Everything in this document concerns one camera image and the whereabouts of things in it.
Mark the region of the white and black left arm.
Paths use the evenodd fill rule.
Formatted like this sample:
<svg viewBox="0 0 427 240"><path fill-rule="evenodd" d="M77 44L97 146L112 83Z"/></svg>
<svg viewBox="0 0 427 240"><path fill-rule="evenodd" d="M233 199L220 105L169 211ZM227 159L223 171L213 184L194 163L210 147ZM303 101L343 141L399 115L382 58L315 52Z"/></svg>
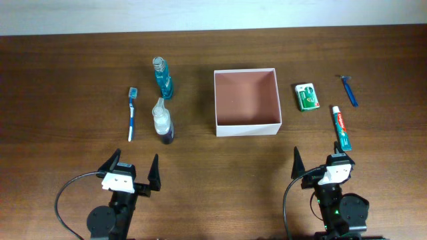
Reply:
<svg viewBox="0 0 427 240"><path fill-rule="evenodd" d="M126 239L138 197L150 197L161 189L159 157L155 155L149 170L148 184L135 182L136 168L120 159L121 150L98 169L96 176L102 179L102 189L112 192L108 205L94 208L87 216L87 228L91 239Z"/></svg>

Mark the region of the green soap bar pack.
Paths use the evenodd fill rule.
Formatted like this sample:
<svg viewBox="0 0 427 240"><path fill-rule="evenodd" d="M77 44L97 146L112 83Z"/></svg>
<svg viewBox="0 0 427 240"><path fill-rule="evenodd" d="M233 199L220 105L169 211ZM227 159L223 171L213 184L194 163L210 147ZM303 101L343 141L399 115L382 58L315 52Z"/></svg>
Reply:
<svg viewBox="0 0 427 240"><path fill-rule="evenodd" d="M314 85L304 83L295 86L300 111L311 111L320 107Z"/></svg>

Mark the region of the clear foam soap pump bottle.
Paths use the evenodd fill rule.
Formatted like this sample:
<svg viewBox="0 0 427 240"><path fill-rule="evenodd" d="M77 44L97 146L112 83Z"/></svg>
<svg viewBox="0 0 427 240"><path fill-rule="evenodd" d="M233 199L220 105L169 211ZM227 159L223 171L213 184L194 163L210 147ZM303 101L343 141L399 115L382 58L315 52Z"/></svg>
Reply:
<svg viewBox="0 0 427 240"><path fill-rule="evenodd" d="M152 109L154 127L163 144L171 144L174 139L174 127L169 111L165 108L164 98L159 98Z"/></svg>

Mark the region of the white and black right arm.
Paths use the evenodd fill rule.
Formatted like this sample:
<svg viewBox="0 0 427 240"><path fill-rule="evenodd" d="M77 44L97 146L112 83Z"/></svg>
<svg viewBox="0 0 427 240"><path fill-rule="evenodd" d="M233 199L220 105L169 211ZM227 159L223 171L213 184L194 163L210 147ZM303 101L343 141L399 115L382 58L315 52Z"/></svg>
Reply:
<svg viewBox="0 0 427 240"><path fill-rule="evenodd" d="M325 231L314 239L361 239L367 230L369 201L355 193L342 193L341 185L350 180L355 162L337 142L326 163L305 170L298 148L294 148L292 180L301 180L302 189L313 189L318 200Z"/></svg>

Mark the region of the teal mouthwash bottle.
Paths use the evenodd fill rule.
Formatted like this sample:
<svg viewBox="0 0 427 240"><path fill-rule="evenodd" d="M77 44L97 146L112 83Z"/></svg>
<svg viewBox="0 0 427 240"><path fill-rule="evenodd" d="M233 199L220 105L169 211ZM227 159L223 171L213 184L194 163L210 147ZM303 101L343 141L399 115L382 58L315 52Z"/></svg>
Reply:
<svg viewBox="0 0 427 240"><path fill-rule="evenodd" d="M153 67L155 79L161 89L162 97L170 100L173 97L173 81L169 74L167 61L162 57L155 57L153 59Z"/></svg>

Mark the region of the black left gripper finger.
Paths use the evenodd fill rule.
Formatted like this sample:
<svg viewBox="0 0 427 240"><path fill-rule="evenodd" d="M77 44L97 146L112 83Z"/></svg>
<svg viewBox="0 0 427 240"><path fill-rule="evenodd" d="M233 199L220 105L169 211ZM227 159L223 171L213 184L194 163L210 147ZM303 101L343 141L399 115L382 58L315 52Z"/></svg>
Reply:
<svg viewBox="0 0 427 240"><path fill-rule="evenodd" d="M97 177L105 177L108 173L112 173L119 162L121 149L116 149L114 154L97 170Z"/></svg>
<svg viewBox="0 0 427 240"><path fill-rule="evenodd" d="M149 181L149 187L152 191L160 191L161 190L161 177L159 174L159 156L155 154L153 158L153 162L151 164L151 168L149 170L149 175L147 177Z"/></svg>

